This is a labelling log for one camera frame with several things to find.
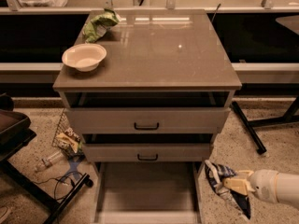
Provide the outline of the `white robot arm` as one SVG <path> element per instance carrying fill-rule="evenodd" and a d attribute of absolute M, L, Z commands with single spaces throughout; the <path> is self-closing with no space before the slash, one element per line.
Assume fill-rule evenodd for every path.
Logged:
<path fill-rule="evenodd" d="M 275 170 L 238 171 L 226 177 L 222 184 L 242 195 L 250 192 L 266 203 L 284 203 L 299 209 L 299 175 Z"/>

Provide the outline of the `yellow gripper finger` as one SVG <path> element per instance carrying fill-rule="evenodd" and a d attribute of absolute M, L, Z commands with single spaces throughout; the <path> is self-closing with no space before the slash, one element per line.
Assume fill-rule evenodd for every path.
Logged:
<path fill-rule="evenodd" d="M 238 178 L 233 178 L 233 177 L 225 178 L 223 180 L 223 185 L 226 188 L 234 190 L 236 192 L 241 192 L 243 190 L 243 181 Z"/>

